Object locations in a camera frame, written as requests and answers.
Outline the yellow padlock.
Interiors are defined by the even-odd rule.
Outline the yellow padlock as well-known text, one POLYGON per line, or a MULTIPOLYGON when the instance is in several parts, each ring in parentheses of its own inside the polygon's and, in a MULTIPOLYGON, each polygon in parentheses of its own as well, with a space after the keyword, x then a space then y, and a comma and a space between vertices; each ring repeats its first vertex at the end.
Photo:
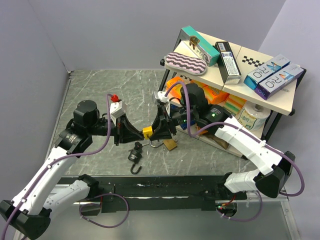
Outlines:
POLYGON ((142 129, 142 133, 143 133, 143 136, 144 136, 144 138, 145 139, 150 139, 150 137, 153 135, 153 128, 152 128, 152 126, 150 125, 150 126, 148 126, 148 127, 144 127, 143 129, 142 129))

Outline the black-headed keys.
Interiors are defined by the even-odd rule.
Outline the black-headed keys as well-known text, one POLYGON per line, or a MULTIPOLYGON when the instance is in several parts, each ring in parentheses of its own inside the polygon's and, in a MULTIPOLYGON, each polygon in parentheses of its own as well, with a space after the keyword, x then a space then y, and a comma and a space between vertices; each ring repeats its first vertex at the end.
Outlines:
POLYGON ((134 143, 134 148, 133 149, 137 150, 137 151, 141 151, 143 147, 148 146, 148 145, 149 145, 148 143, 141 143, 141 142, 136 141, 134 143))

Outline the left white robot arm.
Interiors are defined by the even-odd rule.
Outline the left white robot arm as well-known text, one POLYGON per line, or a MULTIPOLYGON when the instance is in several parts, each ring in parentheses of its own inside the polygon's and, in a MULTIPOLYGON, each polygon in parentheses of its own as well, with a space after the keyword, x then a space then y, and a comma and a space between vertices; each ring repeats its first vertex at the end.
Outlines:
POLYGON ((169 125, 170 101, 167 98, 157 100, 156 106, 153 124, 138 130, 129 122, 121 100, 108 103, 104 116, 93 100, 79 102, 36 175, 13 199, 1 201, 0 214, 6 225, 14 227, 25 238, 35 240, 66 207, 82 199, 95 200, 99 195, 99 183, 86 174, 55 195, 51 195, 51 191, 77 159, 88 155, 87 149, 94 136, 113 138, 115 145, 171 138, 175 128, 169 125))

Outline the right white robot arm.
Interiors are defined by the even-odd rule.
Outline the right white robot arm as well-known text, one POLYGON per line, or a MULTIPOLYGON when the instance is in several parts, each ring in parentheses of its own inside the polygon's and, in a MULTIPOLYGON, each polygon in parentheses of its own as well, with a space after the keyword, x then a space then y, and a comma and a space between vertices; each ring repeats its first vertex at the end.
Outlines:
POLYGON ((176 126, 186 123, 188 127, 195 121, 202 131, 233 146, 250 160, 255 170, 242 173, 227 173, 218 187, 223 199, 230 199, 235 193, 259 191, 269 198, 277 198, 282 192, 294 166, 290 152, 278 151, 245 129, 237 119, 223 107, 209 104, 204 90, 195 83, 178 84, 182 87, 181 108, 170 111, 168 92, 153 94, 158 106, 157 117, 152 125, 151 141, 171 138, 176 126))

